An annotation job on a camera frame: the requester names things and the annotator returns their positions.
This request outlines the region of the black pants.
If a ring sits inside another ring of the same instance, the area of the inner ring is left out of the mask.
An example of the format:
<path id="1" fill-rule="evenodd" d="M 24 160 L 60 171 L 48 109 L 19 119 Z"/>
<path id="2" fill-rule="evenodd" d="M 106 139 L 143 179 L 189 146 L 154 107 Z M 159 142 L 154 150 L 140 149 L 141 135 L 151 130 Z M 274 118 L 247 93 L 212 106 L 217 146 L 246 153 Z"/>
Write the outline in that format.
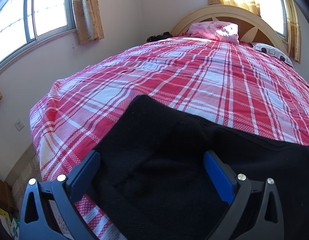
<path id="1" fill-rule="evenodd" d="M 89 196 L 127 239 L 205 239 L 228 203 L 203 166 L 214 151 L 249 179 L 273 178 L 285 239 L 309 239 L 309 146 L 221 126 L 137 96 L 96 145 Z"/>

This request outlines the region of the red plaid bed sheet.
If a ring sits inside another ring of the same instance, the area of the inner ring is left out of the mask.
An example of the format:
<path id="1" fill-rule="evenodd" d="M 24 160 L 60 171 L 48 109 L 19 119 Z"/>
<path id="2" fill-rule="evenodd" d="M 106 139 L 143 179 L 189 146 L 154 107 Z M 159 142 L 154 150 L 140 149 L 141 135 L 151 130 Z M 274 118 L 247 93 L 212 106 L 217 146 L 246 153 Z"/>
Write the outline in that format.
<path id="1" fill-rule="evenodd" d="M 142 94 L 220 125 L 309 145 L 309 84 L 291 66 L 246 44 L 175 37 L 53 83 L 30 111 L 43 179 L 69 173 Z"/>

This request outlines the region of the white black-dotted pillow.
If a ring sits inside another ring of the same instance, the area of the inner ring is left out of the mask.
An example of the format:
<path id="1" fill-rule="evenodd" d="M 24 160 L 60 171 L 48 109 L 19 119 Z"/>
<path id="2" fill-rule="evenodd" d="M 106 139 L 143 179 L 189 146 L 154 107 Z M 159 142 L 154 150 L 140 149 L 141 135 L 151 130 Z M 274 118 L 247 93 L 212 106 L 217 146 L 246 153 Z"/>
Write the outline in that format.
<path id="1" fill-rule="evenodd" d="M 273 47 L 271 45 L 265 44 L 265 43 L 260 43 L 260 42 L 253 42 L 251 43 L 251 45 L 253 49 L 257 51 L 261 51 L 262 53 L 265 53 L 269 56 L 275 57 L 276 59 L 279 59 L 285 64 L 293 67 L 293 64 L 290 58 L 285 53 L 283 53 L 280 49 Z"/>

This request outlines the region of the pink floral pillow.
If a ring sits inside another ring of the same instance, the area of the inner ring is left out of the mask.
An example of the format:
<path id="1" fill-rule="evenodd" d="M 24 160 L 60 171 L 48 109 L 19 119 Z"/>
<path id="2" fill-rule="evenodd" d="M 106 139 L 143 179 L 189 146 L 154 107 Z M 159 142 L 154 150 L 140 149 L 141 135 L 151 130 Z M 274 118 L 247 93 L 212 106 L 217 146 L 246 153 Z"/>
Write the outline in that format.
<path id="1" fill-rule="evenodd" d="M 231 22 L 209 21 L 192 23 L 187 33 L 191 37 L 239 44 L 238 25 Z"/>

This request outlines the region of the beige wooden headboard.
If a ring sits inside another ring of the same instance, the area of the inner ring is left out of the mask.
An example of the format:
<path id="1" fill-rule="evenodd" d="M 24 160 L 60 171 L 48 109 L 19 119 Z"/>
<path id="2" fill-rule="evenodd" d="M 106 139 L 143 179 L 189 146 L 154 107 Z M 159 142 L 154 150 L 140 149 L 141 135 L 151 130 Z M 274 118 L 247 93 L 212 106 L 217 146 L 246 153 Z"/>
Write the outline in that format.
<path id="1" fill-rule="evenodd" d="M 208 5 L 197 9 L 182 18 L 172 29 L 174 36 L 186 32 L 194 22 L 224 21 L 238 25 L 241 42 L 261 42 L 280 49 L 287 54 L 286 45 L 279 35 L 261 17 L 232 5 Z"/>

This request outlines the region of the black object beside bed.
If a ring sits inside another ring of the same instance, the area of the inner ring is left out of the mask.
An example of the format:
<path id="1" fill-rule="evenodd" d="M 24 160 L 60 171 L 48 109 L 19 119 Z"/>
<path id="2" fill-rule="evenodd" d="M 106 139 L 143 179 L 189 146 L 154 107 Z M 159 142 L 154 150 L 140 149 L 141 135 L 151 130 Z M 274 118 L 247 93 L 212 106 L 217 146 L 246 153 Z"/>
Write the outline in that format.
<path id="1" fill-rule="evenodd" d="M 162 34 L 159 34 L 159 35 L 152 35 L 150 37 L 148 37 L 146 39 L 146 42 L 149 43 L 149 42 L 156 42 L 156 41 L 160 41 L 160 40 L 165 40 L 167 38 L 171 38 L 173 37 L 168 31 L 162 33 Z"/>

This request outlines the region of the side window right curtain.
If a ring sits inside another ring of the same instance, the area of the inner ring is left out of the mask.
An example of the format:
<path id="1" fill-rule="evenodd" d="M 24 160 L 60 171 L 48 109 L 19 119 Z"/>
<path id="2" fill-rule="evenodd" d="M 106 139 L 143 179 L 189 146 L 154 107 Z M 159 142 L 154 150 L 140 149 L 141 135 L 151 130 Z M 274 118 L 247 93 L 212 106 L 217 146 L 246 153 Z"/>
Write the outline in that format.
<path id="1" fill-rule="evenodd" d="M 72 4 L 80 44 L 103 39 L 98 0 L 72 0 Z"/>

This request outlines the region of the side window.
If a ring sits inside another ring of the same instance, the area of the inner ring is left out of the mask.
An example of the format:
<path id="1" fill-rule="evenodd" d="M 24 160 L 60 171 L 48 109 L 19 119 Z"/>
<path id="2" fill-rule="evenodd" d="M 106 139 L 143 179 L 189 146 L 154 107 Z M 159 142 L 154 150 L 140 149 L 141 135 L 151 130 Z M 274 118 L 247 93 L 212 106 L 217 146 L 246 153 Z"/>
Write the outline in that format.
<path id="1" fill-rule="evenodd" d="M 73 29 L 72 0 L 8 0 L 0 10 L 0 71 L 35 46 Z"/>

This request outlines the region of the white wall socket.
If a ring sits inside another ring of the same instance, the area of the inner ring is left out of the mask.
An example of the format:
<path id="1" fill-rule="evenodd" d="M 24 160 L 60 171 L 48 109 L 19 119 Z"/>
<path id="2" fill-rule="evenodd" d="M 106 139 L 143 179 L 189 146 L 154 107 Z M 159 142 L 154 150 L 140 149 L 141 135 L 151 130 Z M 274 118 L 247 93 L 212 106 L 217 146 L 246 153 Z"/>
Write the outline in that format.
<path id="1" fill-rule="evenodd" d="M 14 126 L 17 129 L 17 131 L 21 131 L 25 127 L 21 119 L 16 120 L 16 122 L 14 123 Z"/>

